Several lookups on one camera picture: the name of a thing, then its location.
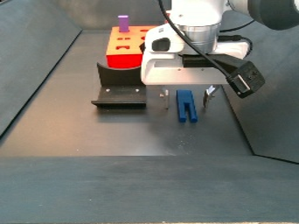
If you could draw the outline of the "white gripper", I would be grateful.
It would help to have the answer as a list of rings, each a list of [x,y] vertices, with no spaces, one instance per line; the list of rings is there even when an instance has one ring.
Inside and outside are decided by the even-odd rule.
[[[210,56],[230,55],[245,59],[249,54],[249,42],[218,41],[220,24],[209,26],[182,26],[182,34],[186,34],[192,42]],[[185,56],[196,56],[197,52],[169,24],[164,24],[149,31],[145,39],[145,55],[142,62],[142,82],[146,85],[196,85],[226,84],[226,78],[218,68],[210,65],[188,67],[184,64]],[[204,96],[204,107],[208,108],[220,89],[212,85]],[[165,108],[170,108],[170,90],[162,86],[160,97],[164,99]]]

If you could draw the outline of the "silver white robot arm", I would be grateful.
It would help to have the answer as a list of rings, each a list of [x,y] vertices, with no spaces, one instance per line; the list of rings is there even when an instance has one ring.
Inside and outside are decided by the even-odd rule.
[[[146,85],[209,84],[208,102],[230,84],[238,97],[253,95],[266,80],[246,61],[250,44],[221,39],[226,11],[246,14],[273,30],[299,25],[299,0],[173,0],[166,24],[146,34],[142,82]]]

